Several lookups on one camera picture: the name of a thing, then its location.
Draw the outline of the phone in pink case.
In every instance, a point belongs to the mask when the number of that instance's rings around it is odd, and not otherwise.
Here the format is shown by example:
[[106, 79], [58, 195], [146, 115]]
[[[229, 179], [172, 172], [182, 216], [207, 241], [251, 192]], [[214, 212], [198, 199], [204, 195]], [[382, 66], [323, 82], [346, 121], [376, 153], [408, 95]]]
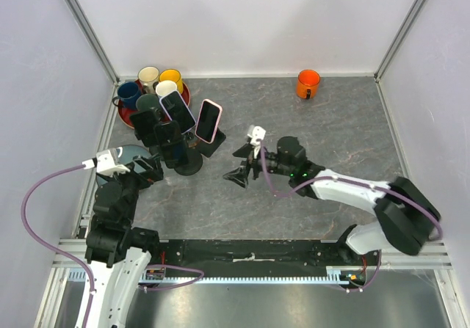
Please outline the phone in pink case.
[[211, 144], [216, 136], [223, 108], [218, 103], [204, 99], [195, 128], [195, 135], [205, 143]]

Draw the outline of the phone in purple case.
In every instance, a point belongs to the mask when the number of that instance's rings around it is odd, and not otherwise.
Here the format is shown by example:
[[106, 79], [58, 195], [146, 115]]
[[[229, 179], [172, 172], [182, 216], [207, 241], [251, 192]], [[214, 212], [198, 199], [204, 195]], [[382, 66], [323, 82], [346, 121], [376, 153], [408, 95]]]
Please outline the phone in purple case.
[[161, 97], [159, 102], [170, 120], [179, 124], [181, 133], [185, 134], [196, 126], [194, 116], [178, 91], [175, 90]]

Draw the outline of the yellow mug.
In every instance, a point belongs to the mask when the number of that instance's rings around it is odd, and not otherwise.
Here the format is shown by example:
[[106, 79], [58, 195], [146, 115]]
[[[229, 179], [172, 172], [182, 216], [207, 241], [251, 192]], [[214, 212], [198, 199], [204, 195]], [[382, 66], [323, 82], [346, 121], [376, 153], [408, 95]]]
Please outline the yellow mug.
[[172, 81], [176, 84], [177, 90], [182, 94], [184, 91], [184, 83], [181, 72], [176, 69], [166, 69], [159, 75], [160, 81]]

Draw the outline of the blue ceramic plate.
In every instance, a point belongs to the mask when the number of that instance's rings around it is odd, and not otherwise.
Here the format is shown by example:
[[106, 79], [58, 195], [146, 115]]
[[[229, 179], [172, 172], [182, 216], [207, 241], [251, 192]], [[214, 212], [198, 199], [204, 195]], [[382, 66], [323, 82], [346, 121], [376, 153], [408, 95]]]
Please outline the blue ceramic plate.
[[142, 168], [139, 164], [134, 162], [134, 157], [144, 157], [144, 158], [150, 158], [151, 154], [150, 152], [144, 148], [143, 146], [139, 145], [124, 145], [121, 147], [122, 152], [120, 153], [120, 156], [118, 158], [118, 161], [121, 164], [129, 164], [133, 163], [134, 164], [134, 171], [136, 173], [142, 173], [145, 171], [144, 168]]

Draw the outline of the black flat-base phone stand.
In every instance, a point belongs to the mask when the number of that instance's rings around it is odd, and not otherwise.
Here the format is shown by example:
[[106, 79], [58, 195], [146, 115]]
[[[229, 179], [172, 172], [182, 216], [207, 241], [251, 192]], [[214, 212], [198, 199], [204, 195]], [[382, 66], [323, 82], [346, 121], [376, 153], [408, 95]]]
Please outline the black flat-base phone stand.
[[196, 150], [203, 156], [211, 158], [215, 151], [221, 146], [225, 141], [226, 135], [220, 130], [217, 129], [217, 132], [214, 136], [214, 141], [212, 143], [207, 143], [204, 141], [199, 141], [196, 145]]

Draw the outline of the black round-base left stand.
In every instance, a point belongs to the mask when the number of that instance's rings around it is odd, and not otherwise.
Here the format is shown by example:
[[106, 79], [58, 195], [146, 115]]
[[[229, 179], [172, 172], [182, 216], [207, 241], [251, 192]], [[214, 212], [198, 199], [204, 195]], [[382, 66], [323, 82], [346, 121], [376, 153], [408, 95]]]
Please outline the black round-base left stand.
[[[164, 120], [163, 117], [162, 117], [161, 121], [155, 126], [154, 132], [155, 132], [156, 127], [166, 126], [167, 124], [168, 124], [168, 120]], [[156, 155], [156, 154], [158, 154], [159, 157], [162, 156], [161, 148], [159, 146], [159, 141], [158, 141], [157, 145], [155, 145], [153, 147], [147, 147], [147, 148], [149, 149], [149, 152], [152, 156]]]

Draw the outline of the white mug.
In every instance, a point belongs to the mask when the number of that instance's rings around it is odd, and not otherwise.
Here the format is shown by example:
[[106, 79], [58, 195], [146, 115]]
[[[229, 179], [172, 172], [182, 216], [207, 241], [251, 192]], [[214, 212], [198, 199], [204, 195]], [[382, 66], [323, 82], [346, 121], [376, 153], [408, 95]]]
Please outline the white mug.
[[159, 98], [163, 98], [175, 91], [178, 91], [178, 85], [171, 80], [161, 81], [155, 86], [155, 92]]

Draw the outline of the black round-base phone stand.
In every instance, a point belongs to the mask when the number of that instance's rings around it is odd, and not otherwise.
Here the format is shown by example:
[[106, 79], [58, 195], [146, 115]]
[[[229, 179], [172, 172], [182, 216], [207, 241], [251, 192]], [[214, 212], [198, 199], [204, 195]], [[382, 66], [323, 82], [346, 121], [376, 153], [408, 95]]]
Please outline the black round-base phone stand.
[[197, 150], [189, 148], [185, 139], [165, 142], [160, 150], [166, 167], [175, 170], [179, 175], [194, 175], [203, 166], [202, 155]]

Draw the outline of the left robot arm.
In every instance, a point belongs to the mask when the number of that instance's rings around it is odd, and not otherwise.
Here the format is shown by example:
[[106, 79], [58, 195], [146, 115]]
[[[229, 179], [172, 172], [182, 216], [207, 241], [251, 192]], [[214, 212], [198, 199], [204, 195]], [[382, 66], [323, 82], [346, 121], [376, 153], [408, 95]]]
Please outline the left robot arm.
[[143, 147], [127, 145], [97, 153], [93, 216], [85, 259], [94, 278], [86, 291], [78, 323], [86, 327], [124, 327], [144, 268], [160, 259], [159, 234], [134, 227], [139, 193], [163, 178], [161, 164]]

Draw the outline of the black phone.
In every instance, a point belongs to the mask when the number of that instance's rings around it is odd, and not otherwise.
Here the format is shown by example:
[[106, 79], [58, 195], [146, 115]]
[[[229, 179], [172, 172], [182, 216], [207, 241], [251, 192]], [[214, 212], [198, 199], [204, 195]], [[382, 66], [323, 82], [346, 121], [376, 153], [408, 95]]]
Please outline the black phone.
[[170, 121], [166, 126], [155, 129], [159, 146], [161, 148], [161, 159], [169, 169], [177, 167], [184, 156], [184, 141], [179, 124]]
[[144, 146], [153, 147], [157, 145], [158, 141], [154, 128], [161, 119], [161, 112], [157, 108], [138, 111], [130, 115], [130, 121], [134, 126], [134, 134]]

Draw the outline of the cream mug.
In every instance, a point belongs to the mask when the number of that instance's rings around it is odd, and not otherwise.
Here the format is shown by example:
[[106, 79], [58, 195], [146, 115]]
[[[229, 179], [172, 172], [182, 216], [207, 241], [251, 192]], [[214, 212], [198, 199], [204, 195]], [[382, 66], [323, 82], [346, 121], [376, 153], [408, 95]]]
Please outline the cream mug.
[[159, 69], [154, 66], [147, 66], [142, 68], [138, 73], [138, 80], [142, 89], [147, 93], [155, 93], [154, 86], [159, 81]]

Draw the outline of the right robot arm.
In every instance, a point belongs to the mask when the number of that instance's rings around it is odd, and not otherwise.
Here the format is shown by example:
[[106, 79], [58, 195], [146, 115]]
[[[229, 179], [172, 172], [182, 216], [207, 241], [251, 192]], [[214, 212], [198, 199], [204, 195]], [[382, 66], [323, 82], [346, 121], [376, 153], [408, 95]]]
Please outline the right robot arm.
[[351, 225], [338, 240], [336, 255], [344, 264], [354, 264], [373, 250], [395, 249], [416, 256], [428, 241], [443, 237], [440, 213], [407, 178], [367, 181], [338, 174], [308, 160], [305, 148], [293, 136], [280, 138], [274, 152], [258, 139], [233, 155], [243, 161], [223, 177], [243, 188], [250, 176], [263, 175], [269, 183], [271, 175], [282, 175], [289, 179], [292, 194], [342, 203], [373, 215], [374, 222]]

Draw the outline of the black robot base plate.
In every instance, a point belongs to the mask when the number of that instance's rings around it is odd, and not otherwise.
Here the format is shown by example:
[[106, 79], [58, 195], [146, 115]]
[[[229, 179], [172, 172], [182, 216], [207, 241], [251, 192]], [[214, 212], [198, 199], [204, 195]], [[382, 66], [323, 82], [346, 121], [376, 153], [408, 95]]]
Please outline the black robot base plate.
[[319, 240], [133, 240], [132, 246], [151, 254], [151, 265], [171, 265], [152, 278], [261, 279], [324, 277], [328, 267], [372, 268], [378, 251], [357, 255], [345, 244]]

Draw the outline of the wooden round-base phone stand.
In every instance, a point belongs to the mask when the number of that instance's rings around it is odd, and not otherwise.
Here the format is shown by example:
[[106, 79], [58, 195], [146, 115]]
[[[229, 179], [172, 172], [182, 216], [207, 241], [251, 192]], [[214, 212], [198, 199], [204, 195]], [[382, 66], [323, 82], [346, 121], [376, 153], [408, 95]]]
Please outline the wooden round-base phone stand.
[[195, 149], [200, 143], [200, 139], [191, 131], [184, 134], [184, 138], [187, 142], [188, 148]]

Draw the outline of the orange mug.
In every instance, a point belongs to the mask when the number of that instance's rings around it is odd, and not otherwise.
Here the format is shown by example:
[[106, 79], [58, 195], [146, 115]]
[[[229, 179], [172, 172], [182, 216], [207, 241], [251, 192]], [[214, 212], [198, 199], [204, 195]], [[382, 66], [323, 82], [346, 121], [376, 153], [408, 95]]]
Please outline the orange mug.
[[312, 99], [318, 90], [321, 77], [315, 70], [302, 70], [297, 77], [296, 94], [304, 100]]

